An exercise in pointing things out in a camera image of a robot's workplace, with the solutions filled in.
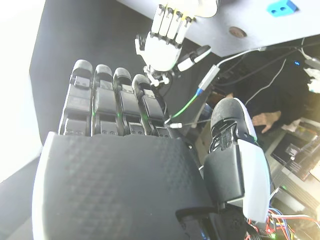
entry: black robotic finger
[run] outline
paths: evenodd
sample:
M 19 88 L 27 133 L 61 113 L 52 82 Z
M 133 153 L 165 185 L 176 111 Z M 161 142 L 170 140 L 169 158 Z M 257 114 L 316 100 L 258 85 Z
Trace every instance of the black robotic finger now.
M 152 135 L 170 137 L 168 130 L 164 126 L 164 113 L 154 92 L 151 90 L 149 79 L 144 75 L 137 74 L 133 79 L 132 86 L 138 100 L 143 126 L 145 125 L 144 123 L 147 123 Z
M 74 64 L 59 124 L 60 135 L 92 135 L 93 67 L 86 60 Z
M 124 134 L 146 134 L 128 70 L 118 67 L 113 75 L 118 123 L 123 123 Z
M 117 102 L 110 67 L 103 64 L 96 66 L 93 83 L 93 134 L 124 135 L 122 121 L 118 122 Z

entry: white robotic hand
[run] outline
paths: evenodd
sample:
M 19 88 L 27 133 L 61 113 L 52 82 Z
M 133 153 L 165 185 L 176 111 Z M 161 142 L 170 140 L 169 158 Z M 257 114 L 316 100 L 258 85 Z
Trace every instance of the white robotic hand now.
M 146 39 L 136 38 L 136 54 L 146 63 L 144 72 L 156 87 L 169 83 L 166 75 L 175 66 L 179 71 L 192 67 L 207 56 L 211 48 L 204 46 L 178 64 L 182 43 L 195 16 L 212 17 L 219 0 L 161 0 L 155 11 L 151 31 Z

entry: blue block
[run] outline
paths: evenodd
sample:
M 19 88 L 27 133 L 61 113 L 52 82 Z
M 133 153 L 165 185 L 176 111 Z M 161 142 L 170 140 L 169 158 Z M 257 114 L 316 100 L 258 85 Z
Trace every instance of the blue block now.
M 281 0 L 268 6 L 267 11 L 274 17 L 293 14 L 297 6 L 290 0 Z

